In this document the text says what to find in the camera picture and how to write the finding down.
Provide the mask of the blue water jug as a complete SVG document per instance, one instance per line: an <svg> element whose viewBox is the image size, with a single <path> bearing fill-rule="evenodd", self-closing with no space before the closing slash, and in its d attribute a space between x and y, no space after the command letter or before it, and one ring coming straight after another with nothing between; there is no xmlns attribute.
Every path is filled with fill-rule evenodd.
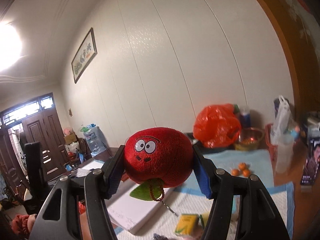
<svg viewBox="0 0 320 240"><path fill-rule="evenodd" d="M89 149L91 151L91 156L95 157L107 150L106 143L103 141L100 128L96 124L89 124L87 126L82 126L80 131L84 135L84 139L87 142Z"/></svg>

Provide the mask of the light blue pad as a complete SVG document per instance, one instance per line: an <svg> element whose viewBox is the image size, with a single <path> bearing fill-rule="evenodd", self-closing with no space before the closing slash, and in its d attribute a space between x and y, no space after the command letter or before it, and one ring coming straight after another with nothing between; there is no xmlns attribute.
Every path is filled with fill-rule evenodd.
<svg viewBox="0 0 320 240"><path fill-rule="evenodd" d="M205 154L206 159L210 159L217 168L222 168L228 173L233 170L239 170L246 165L251 174L257 175L266 188L274 187L273 169L270 154L267 150L255 151L235 151L225 150L220 153ZM203 197L195 174L190 177L181 186L173 190L174 194L191 194Z"/></svg>

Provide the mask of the red apple plush toy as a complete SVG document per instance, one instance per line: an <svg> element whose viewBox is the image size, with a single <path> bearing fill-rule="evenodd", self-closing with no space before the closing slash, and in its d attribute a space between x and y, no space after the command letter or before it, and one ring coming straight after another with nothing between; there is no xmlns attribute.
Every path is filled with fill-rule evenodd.
<svg viewBox="0 0 320 240"><path fill-rule="evenodd" d="M165 189L183 184L193 170L193 145L180 131L148 128L133 134L124 147L128 177L138 184L130 196L160 202Z"/></svg>

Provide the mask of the mandarin orange right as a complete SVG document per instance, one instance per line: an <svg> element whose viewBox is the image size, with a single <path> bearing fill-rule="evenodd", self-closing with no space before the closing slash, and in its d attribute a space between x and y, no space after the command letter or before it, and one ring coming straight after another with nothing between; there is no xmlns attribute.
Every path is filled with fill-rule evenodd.
<svg viewBox="0 0 320 240"><path fill-rule="evenodd" d="M249 169L244 169L244 170L242 171L242 175L243 175L244 177L248 178L248 177L251 175L251 172L250 172Z"/></svg>

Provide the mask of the mandarin orange top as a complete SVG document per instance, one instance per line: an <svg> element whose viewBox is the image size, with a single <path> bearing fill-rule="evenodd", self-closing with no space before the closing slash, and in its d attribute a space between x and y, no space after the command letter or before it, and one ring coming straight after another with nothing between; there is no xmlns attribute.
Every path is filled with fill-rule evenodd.
<svg viewBox="0 0 320 240"><path fill-rule="evenodd" d="M239 163L239 164L238 164L238 169L239 169L240 171L246 170L246 169L247 169L246 163Z"/></svg>

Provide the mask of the white shallow box tray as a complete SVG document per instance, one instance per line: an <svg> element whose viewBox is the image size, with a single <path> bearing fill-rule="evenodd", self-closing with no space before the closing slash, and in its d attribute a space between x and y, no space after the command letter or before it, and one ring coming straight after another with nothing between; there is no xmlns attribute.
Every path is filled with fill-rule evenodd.
<svg viewBox="0 0 320 240"><path fill-rule="evenodd" d="M131 179L121 181L117 192L109 200L105 200L111 222L133 235L138 235L139 230L148 222L152 225L157 223L167 211L160 202L131 197L131 191L137 186Z"/></svg>

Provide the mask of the white plastic bag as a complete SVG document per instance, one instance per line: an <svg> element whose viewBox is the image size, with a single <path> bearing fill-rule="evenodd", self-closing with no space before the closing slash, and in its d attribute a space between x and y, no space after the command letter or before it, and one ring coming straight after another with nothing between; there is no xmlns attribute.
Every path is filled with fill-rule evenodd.
<svg viewBox="0 0 320 240"><path fill-rule="evenodd" d="M278 96L278 111L274 123L270 130L270 140L272 145L277 145L279 138L287 129L291 117L291 109L288 101L282 96Z"/></svg>

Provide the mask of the framed wall picture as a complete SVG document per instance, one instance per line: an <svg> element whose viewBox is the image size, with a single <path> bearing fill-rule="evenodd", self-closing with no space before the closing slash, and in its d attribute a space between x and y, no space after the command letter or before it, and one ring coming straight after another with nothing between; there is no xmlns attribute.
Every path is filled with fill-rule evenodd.
<svg viewBox="0 0 320 240"><path fill-rule="evenodd" d="M71 62L74 83L79 81L84 70L91 63L97 53L94 30L91 28Z"/></svg>

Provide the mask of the ceiling lamp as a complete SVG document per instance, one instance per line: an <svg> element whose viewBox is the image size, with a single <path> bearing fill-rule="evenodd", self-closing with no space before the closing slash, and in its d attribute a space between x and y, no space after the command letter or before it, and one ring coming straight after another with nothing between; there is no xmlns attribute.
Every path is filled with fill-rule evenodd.
<svg viewBox="0 0 320 240"><path fill-rule="evenodd" d="M1 71L12 67L21 58L21 38L16 28L8 23L1 23L0 50Z"/></svg>

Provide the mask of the mandarin orange left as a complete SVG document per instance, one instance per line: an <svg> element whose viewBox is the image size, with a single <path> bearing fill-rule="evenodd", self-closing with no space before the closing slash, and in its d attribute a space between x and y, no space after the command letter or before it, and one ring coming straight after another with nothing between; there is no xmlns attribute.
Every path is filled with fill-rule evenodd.
<svg viewBox="0 0 320 240"><path fill-rule="evenodd" d="M237 177L240 175L240 171L238 169L232 169L231 175Z"/></svg>

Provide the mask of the yellow tissue pack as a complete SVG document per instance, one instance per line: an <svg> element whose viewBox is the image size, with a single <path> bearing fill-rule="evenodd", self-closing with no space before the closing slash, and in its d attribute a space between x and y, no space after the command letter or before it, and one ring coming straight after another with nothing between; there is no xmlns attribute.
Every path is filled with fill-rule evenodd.
<svg viewBox="0 0 320 240"><path fill-rule="evenodd" d="M191 236L199 222L199 218L197 214L181 214L174 234L177 236Z"/></svg>

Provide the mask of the orange plastic bag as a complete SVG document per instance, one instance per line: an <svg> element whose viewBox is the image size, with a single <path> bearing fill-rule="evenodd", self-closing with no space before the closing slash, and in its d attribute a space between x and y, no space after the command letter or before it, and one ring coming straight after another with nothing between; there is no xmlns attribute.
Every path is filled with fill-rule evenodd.
<svg viewBox="0 0 320 240"><path fill-rule="evenodd" d="M239 107L230 103L209 105L197 115L193 136L206 148L224 148L233 144L242 130L236 113Z"/></svg>

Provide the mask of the clear plastic bottle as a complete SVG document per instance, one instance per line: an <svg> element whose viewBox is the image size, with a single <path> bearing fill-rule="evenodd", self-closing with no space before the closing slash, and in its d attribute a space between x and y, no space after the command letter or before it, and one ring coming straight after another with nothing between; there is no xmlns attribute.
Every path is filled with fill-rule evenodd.
<svg viewBox="0 0 320 240"><path fill-rule="evenodd" d="M290 166L293 157L294 137L290 134L282 135L278 140L276 173L286 173Z"/></svg>

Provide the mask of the brass metal bowl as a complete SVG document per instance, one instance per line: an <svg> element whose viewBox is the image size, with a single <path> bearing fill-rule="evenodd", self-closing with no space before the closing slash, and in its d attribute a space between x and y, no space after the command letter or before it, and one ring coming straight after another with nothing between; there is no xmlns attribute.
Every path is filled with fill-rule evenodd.
<svg viewBox="0 0 320 240"><path fill-rule="evenodd" d="M234 148L237 151L257 150L264 137L265 132L262 129L255 127L243 128L234 143Z"/></svg>

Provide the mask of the white quilted pad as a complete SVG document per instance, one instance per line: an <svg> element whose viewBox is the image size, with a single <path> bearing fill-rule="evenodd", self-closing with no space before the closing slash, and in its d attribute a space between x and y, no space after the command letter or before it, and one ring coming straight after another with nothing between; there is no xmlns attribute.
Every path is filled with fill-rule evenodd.
<svg viewBox="0 0 320 240"><path fill-rule="evenodd" d="M289 237L293 237L293 217L295 211L294 186L287 183L267 189L270 193L280 215L286 225ZM212 200L208 200L200 191L182 188L173 191L168 197L168 204L179 214L196 214L199 216L198 228L202 229L202 218L209 215L212 207ZM233 200L232 218L227 238L234 239L238 223L239 198ZM155 234L168 239L182 239L182 236L175 234L179 218L165 208L160 208L152 215L136 234L117 227L115 233L118 239L153 239Z"/></svg>

